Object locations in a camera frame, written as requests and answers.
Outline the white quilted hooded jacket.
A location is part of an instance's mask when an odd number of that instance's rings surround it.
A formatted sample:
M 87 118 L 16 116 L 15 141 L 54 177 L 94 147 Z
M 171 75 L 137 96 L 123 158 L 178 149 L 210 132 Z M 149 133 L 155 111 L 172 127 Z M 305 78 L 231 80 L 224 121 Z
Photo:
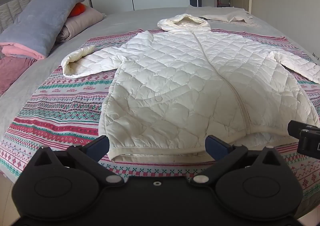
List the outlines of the white quilted hooded jacket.
M 98 132 L 115 162 L 209 161 L 213 135 L 255 148 L 293 141 L 295 120 L 319 126 L 312 102 L 295 78 L 319 83 L 319 66 L 271 45 L 211 31 L 188 14 L 162 19 L 119 47 L 78 49 L 61 62 L 63 75 L 116 73 L 103 101 Z

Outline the patterned red green blanket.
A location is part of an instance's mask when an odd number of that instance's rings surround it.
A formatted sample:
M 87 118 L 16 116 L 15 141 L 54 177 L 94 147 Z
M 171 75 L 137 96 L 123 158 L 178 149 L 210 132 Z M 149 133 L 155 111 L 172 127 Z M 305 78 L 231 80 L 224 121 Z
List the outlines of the patterned red green blanket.
M 92 38 L 82 47 L 95 45 L 95 49 L 120 46 L 142 30 L 126 34 Z M 244 38 L 284 49 L 311 61 L 307 54 L 298 49 L 285 37 L 263 36 L 248 32 L 213 29 L 213 32 L 241 35 Z M 298 80 L 319 114 L 319 84 L 290 71 Z M 9 118 L 9 127 L 1 136 L 1 173 L 13 182 L 19 177 L 32 155 L 41 145 L 53 150 L 65 150 L 72 144 L 84 145 L 98 136 L 98 123 L 103 98 L 108 93 L 115 71 L 102 72 L 89 78 L 67 79 L 61 67 L 38 87 L 26 102 L 18 108 L 15 118 Z M 296 153 L 297 144 L 277 147 L 302 185 L 304 199 L 319 192 L 319 161 Z M 191 177 L 208 166 L 199 164 L 134 164 L 111 162 L 105 156 L 99 162 L 121 177 Z

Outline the maroon bed cover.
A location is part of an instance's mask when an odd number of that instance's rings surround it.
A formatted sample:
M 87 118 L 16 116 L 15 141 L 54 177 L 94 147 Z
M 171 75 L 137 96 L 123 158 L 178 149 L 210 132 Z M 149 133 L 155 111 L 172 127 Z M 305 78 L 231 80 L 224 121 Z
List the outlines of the maroon bed cover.
M 32 58 L 4 57 L 0 67 L 0 94 L 8 88 L 37 60 Z

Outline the beige pink pillow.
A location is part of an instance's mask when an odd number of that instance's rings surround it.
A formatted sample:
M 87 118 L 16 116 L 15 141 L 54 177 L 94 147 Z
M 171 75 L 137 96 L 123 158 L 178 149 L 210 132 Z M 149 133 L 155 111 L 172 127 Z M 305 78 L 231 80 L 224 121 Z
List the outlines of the beige pink pillow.
M 80 34 L 92 25 L 104 19 L 104 15 L 99 11 L 86 7 L 86 10 L 80 15 L 70 17 L 64 23 L 60 33 L 57 35 L 56 42 L 64 43 L 71 40 L 76 35 Z

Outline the pink folded blanket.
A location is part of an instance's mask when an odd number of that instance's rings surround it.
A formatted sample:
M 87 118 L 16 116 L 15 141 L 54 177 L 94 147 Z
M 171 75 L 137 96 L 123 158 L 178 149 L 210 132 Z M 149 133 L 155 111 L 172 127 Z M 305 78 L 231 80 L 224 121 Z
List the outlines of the pink folded blanket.
M 42 60 L 46 58 L 46 56 L 43 54 L 18 43 L 1 43 L 1 48 L 2 53 L 6 56 L 28 57 L 36 60 Z

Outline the beige folded cloth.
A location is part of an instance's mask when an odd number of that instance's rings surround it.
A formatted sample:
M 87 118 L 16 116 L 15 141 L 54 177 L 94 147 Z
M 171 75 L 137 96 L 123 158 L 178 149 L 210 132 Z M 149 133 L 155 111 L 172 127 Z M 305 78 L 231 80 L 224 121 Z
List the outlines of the beige folded cloth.
M 185 13 L 195 17 L 205 18 L 211 21 L 221 21 L 226 23 L 251 23 L 253 19 L 253 17 L 245 9 L 234 7 L 215 8 L 211 6 L 194 7 L 190 5 L 187 7 Z

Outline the blue grey folded blanket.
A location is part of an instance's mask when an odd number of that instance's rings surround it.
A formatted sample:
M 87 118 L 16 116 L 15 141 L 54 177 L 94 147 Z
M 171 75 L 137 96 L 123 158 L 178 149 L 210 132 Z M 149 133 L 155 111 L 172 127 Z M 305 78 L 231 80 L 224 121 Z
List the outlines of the blue grey folded blanket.
M 1 43 L 18 43 L 48 57 L 71 10 L 84 0 L 31 0 L 1 33 Z

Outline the orange red plush toy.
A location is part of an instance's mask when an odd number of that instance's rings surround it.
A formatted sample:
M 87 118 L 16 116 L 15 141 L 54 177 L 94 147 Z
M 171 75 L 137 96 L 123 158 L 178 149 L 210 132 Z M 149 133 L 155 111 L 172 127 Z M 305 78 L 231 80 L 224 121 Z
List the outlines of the orange red plush toy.
M 69 14 L 69 18 L 78 16 L 86 11 L 86 6 L 82 3 L 77 3 Z

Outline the grey quilted headboard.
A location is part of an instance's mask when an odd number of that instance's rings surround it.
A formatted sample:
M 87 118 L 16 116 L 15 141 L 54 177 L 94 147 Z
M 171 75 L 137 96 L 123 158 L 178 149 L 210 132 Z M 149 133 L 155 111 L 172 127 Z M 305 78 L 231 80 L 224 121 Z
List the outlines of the grey quilted headboard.
M 0 33 L 12 25 L 31 0 L 1 0 Z

